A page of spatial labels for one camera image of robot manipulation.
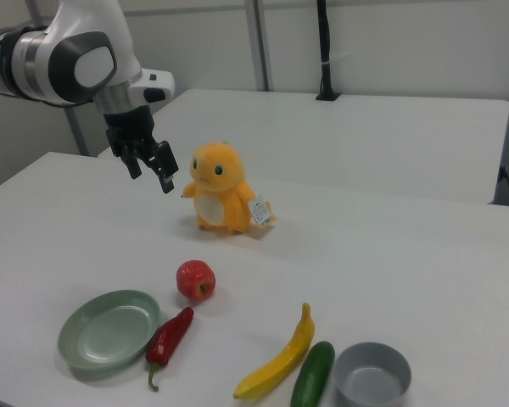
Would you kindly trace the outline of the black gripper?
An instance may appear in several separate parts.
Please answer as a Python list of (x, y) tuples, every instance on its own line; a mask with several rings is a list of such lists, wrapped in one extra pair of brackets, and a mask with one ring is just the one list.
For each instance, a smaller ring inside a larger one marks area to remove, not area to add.
[(132, 179), (141, 174), (139, 161), (151, 169), (164, 194), (174, 189), (173, 176), (178, 171), (175, 156), (167, 141), (157, 142), (153, 136), (154, 119), (148, 106), (121, 114), (104, 116), (112, 154), (120, 158)]

